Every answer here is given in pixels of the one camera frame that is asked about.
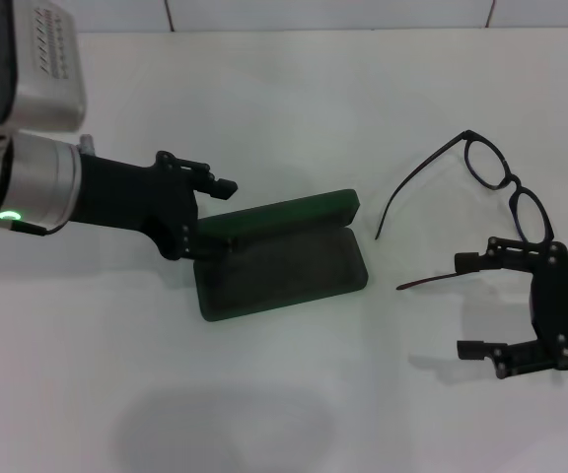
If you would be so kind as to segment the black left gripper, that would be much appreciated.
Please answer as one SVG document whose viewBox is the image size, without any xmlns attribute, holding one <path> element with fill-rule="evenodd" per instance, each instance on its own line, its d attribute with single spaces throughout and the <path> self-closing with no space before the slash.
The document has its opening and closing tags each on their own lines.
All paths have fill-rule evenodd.
<svg viewBox="0 0 568 473">
<path fill-rule="evenodd" d="M 235 252 L 234 237 L 197 235 L 194 191 L 219 200 L 238 190 L 205 163 L 159 151 L 149 167 L 83 155 L 78 198 L 70 220 L 138 232 L 171 261 L 220 260 Z"/>
</svg>

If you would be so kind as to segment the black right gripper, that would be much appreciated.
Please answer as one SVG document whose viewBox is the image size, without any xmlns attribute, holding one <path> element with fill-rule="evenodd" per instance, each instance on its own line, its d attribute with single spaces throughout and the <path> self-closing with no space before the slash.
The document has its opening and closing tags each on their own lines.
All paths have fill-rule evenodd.
<svg viewBox="0 0 568 473">
<path fill-rule="evenodd" d="M 508 269 L 532 273 L 532 327 L 538 341 L 518 344 L 458 341 L 461 360 L 489 359 L 499 379 L 568 369 L 568 249 L 561 242 L 530 243 L 491 237 L 483 254 L 455 255 L 457 273 Z"/>
</svg>

